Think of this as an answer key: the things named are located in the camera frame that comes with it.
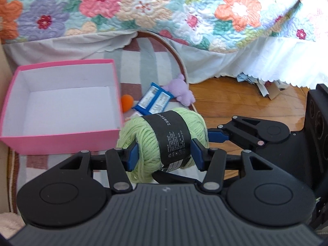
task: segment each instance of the purple plush bear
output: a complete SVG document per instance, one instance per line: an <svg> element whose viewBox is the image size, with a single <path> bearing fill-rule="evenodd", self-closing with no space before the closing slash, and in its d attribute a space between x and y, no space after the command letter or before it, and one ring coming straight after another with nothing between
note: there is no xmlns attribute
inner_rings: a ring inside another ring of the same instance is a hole
<svg viewBox="0 0 328 246"><path fill-rule="evenodd" d="M195 97L192 91L188 89L188 85L184 81L184 76L180 74L177 79L173 79L168 85L162 87L164 90L170 92L177 101L184 106L189 106L194 103Z"/></svg>

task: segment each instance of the yarn skein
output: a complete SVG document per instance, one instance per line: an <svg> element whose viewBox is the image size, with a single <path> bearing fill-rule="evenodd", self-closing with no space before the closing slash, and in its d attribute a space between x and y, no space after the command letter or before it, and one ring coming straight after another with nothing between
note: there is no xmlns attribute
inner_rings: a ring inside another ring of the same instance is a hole
<svg viewBox="0 0 328 246"><path fill-rule="evenodd" d="M186 122L191 138L196 138L206 148L209 147L207 128L202 116L182 107L172 110ZM161 160L155 133L142 117L134 117L125 123L120 131L117 147L127 148L135 139L139 144L139 161L128 176L133 183L149 183L153 181L151 174L161 169ZM194 161L191 158L184 168L193 164Z"/></svg>

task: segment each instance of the white fabric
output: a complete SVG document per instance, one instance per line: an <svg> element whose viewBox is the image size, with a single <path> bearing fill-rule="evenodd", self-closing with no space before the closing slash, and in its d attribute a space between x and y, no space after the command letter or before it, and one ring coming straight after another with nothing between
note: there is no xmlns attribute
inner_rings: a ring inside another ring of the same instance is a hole
<svg viewBox="0 0 328 246"><path fill-rule="evenodd" d="M4 49L15 65L55 60L83 59L96 52L112 51L128 45L134 31L104 32L61 37L36 42L12 43ZM328 85L325 69L326 44L293 38L260 37L245 48L229 54L208 52L166 39L188 72L189 83L211 77L237 76L245 73L263 81L281 80L298 87L314 89Z"/></svg>

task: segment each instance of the beige wall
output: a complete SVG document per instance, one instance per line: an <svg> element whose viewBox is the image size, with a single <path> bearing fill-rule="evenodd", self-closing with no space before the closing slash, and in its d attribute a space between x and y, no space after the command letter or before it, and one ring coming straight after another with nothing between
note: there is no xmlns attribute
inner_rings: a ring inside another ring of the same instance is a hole
<svg viewBox="0 0 328 246"><path fill-rule="evenodd" d="M0 44L0 111L5 99L11 71L6 60L2 45ZM7 188L8 147L0 142L0 213L9 212Z"/></svg>

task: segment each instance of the open box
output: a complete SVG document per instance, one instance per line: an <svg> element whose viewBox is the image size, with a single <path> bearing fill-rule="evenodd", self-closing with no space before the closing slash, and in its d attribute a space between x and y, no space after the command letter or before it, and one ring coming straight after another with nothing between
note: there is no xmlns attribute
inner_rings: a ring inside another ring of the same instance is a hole
<svg viewBox="0 0 328 246"><path fill-rule="evenodd" d="M75 60L17 68L0 139L20 154L65 154L115 147L123 126L113 60Z"/></svg>

